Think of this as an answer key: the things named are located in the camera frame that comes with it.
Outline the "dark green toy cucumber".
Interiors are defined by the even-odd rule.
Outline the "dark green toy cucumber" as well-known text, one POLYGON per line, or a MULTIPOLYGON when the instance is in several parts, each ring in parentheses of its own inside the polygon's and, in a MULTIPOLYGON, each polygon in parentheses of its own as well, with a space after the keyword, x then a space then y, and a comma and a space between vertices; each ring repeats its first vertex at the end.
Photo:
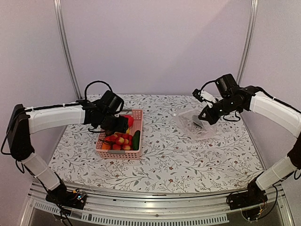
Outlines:
POLYGON ((140 144, 140 135, 141 132, 140 130, 137 130, 132 138, 132 148, 134 151, 137 151, 139 149, 139 144, 140 144))

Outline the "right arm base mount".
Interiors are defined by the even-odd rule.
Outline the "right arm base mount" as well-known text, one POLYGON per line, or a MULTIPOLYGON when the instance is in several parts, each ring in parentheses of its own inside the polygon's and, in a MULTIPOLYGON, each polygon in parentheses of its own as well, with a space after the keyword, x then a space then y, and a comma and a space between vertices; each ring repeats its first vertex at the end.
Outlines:
POLYGON ((256 179, 253 179, 247 185, 247 191, 241 193, 230 193, 226 198, 226 203, 231 210, 250 207, 268 200, 265 190, 261 190, 257 184, 256 179))

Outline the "clear zip top bag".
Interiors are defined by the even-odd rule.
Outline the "clear zip top bag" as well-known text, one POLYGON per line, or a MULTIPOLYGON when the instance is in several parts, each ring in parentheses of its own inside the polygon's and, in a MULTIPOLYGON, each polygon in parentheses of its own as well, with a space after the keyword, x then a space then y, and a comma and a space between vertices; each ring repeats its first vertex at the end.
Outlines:
POLYGON ((192 116, 199 116, 200 111, 192 108, 184 108, 175 113, 172 113, 172 118, 182 132, 192 140, 200 141, 213 137, 214 129, 206 122, 202 121, 204 127, 200 128, 192 121, 192 116))

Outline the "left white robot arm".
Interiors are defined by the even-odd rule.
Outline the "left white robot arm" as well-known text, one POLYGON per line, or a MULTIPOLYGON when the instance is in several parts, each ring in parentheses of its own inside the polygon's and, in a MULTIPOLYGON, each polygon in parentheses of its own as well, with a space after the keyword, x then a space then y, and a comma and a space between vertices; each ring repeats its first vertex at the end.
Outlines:
POLYGON ((64 190, 60 178, 50 169, 46 161, 36 153, 32 136, 46 131, 54 131, 69 125, 90 125, 112 132, 125 132, 128 128, 127 118, 120 115, 124 100, 106 91, 99 99, 87 98, 75 102, 41 107, 14 107, 3 143, 8 151, 3 155, 11 156, 24 165, 59 204, 66 204, 70 194, 64 190))

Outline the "green toy pepper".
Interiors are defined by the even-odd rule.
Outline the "green toy pepper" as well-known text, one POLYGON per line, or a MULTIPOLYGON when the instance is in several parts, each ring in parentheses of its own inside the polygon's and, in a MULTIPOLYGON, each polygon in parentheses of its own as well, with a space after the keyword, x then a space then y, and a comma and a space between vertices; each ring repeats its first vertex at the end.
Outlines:
POLYGON ((195 125, 199 126, 200 128, 203 128, 203 127, 204 127, 202 121, 198 118, 197 115, 193 115, 193 116, 192 116, 192 121, 193 121, 193 123, 194 123, 195 125))

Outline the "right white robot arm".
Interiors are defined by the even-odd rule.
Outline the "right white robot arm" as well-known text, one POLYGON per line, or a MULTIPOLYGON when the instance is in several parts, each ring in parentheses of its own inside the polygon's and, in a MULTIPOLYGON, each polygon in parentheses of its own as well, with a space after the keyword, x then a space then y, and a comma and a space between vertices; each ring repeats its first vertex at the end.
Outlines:
POLYGON ((301 169, 301 112, 277 99, 259 86, 241 87, 232 74, 206 82, 193 91, 200 102, 206 102, 198 118, 214 125, 230 113, 252 113, 245 121, 263 154, 268 168, 243 195, 247 205, 261 198, 261 191, 283 181, 301 169))

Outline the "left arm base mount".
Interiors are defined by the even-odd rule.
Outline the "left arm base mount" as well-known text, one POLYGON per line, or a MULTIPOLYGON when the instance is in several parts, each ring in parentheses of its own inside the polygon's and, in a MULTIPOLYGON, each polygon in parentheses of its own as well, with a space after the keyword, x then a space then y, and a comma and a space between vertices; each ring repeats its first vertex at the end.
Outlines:
POLYGON ((83 210, 87 200, 87 193, 80 191, 78 188, 68 191, 66 185, 62 180, 60 184, 53 190, 46 189, 46 201, 52 202, 59 206, 70 207, 74 209, 83 210))

